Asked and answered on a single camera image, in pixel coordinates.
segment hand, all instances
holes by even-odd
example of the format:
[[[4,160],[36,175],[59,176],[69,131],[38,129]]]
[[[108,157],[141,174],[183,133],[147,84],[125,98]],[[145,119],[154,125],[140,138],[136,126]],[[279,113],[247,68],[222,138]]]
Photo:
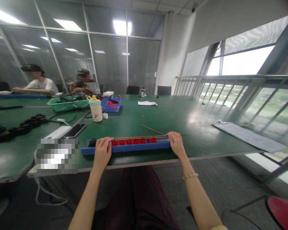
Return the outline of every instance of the hand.
[[[96,142],[95,158],[94,158],[92,171],[94,171],[95,173],[99,173],[100,176],[105,170],[110,160],[110,157],[112,155],[111,141],[113,139],[114,138],[112,137],[105,137],[105,138],[99,139]]]
[[[76,92],[76,93],[84,92],[84,89],[82,89],[82,88],[75,88],[75,89],[74,89],[74,92]]]
[[[169,132],[166,135],[169,136],[171,148],[172,148],[173,152],[176,154],[176,156],[178,156],[178,158],[180,160],[183,157],[187,156],[185,148],[183,147],[182,137],[181,137],[180,133]]]
[[[13,92],[16,92],[16,93],[21,93],[21,92],[24,92],[25,90],[22,89],[22,88],[18,88],[18,87],[15,87],[13,88]]]

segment person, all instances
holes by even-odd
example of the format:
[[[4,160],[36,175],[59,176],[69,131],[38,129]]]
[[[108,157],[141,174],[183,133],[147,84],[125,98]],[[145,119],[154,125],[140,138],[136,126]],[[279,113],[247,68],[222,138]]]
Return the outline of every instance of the person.
[[[85,92],[85,90],[83,89],[83,85],[85,83],[94,82],[91,80],[90,72],[87,69],[79,70],[78,76],[80,77],[80,81],[78,83],[75,83],[73,81],[69,83],[70,92],[76,92],[76,93]]]
[[[199,230],[225,230],[186,155],[182,137],[169,132],[171,148],[179,158],[194,219]],[[69,225],[69,230],[92,228],[101,176],[111,157],[113,138],[96,142],[93,169]],[[96,229],[179,229],[174,211],[152,166],[125,168],[123,184],[100,217]]]
[[[42,68],[35,64],[25,65],[21,68],[25,73],[30,75],[34,80],[31,81],[25,88],[13,88],[15,93],[58,93],[59,90],[53,80],[44,77],[44,71]]]

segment white t-shirt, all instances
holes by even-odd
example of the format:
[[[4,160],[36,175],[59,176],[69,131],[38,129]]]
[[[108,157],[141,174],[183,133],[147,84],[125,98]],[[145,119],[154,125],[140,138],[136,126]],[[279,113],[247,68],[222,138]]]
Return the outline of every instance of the white t-shirt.
[[[48,89],[51,90],[53,93],[59,92],[53,80],[49,78],[45,78],[43,82],[39,82],[37,79],[35,79],[27,85],[26,89]]]

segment smartphone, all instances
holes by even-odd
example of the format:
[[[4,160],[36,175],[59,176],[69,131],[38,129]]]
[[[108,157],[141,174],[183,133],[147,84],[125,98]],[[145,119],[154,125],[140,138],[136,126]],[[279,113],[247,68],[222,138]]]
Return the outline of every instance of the smartphone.
[[[85,127],[86,124],[77,124],[63,138],[75,138]]]

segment beaded bracelet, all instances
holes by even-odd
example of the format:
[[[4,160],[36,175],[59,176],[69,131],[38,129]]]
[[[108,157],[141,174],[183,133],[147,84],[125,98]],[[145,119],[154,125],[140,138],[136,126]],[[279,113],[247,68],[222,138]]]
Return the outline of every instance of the beaded bracelet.
[[[187,174],[187,175],[184,175],[184,176],[182,177],[182,179],[185,180],[185,179],[188,179],[188,178],[190,178],[190,177],[195,177],[195,176],[198,176],[198,174],[197,174],[197,173]]]

